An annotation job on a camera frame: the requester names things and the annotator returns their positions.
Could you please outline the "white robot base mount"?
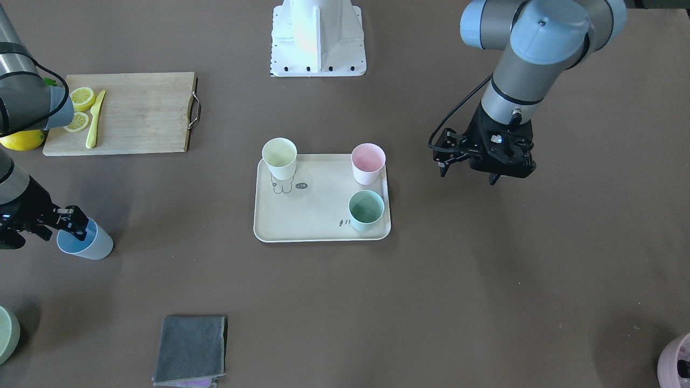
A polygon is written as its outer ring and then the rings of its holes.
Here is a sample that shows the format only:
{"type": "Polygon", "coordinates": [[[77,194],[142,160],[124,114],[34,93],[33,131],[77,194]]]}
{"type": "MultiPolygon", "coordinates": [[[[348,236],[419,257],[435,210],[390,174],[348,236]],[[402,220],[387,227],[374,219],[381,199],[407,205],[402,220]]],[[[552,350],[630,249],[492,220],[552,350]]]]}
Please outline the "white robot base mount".
{"type": "Polygon", "coordinates": [[[367,71],[362,10],[350,1],[284,1],[273,8],[273,77],[357,77],[367,71]]]}

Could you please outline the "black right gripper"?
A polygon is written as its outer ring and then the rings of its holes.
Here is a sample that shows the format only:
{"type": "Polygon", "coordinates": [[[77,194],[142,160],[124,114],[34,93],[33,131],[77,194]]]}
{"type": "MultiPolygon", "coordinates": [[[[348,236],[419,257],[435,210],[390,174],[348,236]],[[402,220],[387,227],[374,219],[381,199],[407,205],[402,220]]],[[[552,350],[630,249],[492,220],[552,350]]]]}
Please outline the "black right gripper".
{"type": "Polygon", "coordinates": [[[49,192],[29,178],[27,188],[17,199],[1,206],[1,249],[20,249],[27,232],[50,241],[52,230],[66,231],[78,241],[86,240],[89,218],[76,205],[66,208],[53,203],[49,192]]]}

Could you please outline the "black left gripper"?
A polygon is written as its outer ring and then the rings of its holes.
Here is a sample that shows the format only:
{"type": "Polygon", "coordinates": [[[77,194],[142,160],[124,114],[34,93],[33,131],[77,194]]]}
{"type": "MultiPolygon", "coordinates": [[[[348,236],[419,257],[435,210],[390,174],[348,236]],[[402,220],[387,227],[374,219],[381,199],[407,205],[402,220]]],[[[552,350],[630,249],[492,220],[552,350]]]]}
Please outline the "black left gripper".
{"type": "Polygon", "coordinates": [[[431,137],[433,160],[445,177],[450,166],[469,161],[471,169],[490,175],[495,184],[502,176],[527,178],[536,169],[532,157],[532,122],[523,123],[520,113],[508,116],[508,124],[494,121],[482,106],[475,113],[465,132],[444,127],[444,122],[431,137]]]}

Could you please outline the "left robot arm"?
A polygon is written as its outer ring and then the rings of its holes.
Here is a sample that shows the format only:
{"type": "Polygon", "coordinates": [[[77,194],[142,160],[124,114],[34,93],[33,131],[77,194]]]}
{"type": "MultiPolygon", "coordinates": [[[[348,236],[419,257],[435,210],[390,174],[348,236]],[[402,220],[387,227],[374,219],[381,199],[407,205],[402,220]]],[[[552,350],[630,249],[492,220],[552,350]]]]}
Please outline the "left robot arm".
{"type": "Polygon", "coordinates": [[[469,93],[483,96],[467,129],[459,134],[439,123],[429,138],[444,177],[450,166],[500,177],[526,178],[532,157],[532,117],[564,71],[606,47],[623,30],[623,1],[472,1],[459,32],[464,44],[501,50],[495,71],[469,93]]]}

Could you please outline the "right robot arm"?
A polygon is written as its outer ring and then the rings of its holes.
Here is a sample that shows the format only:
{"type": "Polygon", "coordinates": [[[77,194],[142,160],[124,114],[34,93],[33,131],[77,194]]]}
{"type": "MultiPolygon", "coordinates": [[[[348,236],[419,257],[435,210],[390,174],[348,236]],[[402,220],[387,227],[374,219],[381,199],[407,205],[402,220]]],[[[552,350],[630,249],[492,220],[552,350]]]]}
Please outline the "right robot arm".
{"type": "MultiPolygon", "coordinates": [[[[47,85],[42,65],[30,54],[5,10],[1,12],[1,135],[69,125],[74,109],[65,80],[47,85]]],[[[25,245],[23,232],[49,241],[52,231],[64,231],[84,241],[89,219],[76,205],[61,208],[49,192],[1,152],[1,248],[25,245]]]]}

